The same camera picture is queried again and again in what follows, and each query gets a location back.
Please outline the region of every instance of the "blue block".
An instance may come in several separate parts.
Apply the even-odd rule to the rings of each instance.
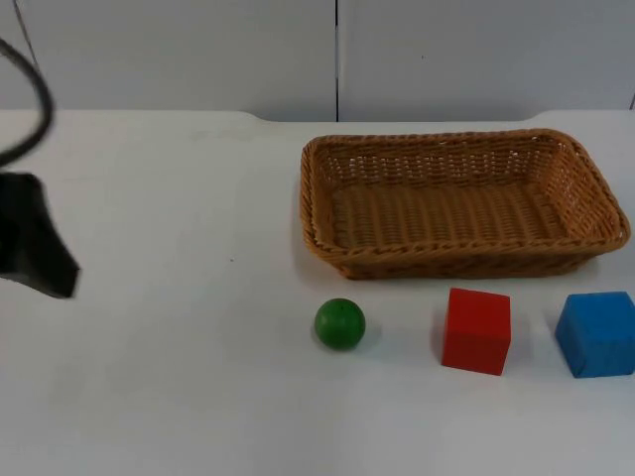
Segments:
[[[570,295],[556,339],[576,378],[630,375],[635,370],[635,305],[625,292]]]

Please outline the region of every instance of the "green ball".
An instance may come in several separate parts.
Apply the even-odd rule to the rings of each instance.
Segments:
[[[315,330],[317,338],[333,350],[355,347],[366,330],[366,319],[352,300],[337,298],[321,305],[317,310]]]

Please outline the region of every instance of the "white table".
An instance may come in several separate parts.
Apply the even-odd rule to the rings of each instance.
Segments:
[[[33,117],[0,113],[0,143]],[[635,378],[574,379],[552,334],[569,293],[635,296],[634,245],[558,278],[348,282],[302,243],[313,136],[526,127],[581,140],[635,217],[628,112],[444,124],[61,113],[15,169],[46,182],[83,274],[68,301],[0,283],[0,473],[633,474]],[[502,377],[439,364],[451,286],[512,297]],[[370,322],[347,354],[310,332],[340,296]]]

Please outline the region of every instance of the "red block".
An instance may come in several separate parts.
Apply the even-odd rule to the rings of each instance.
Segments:
[[[508,296],[449,290],[442,363],[501,375],[512,340],[510,317]]]

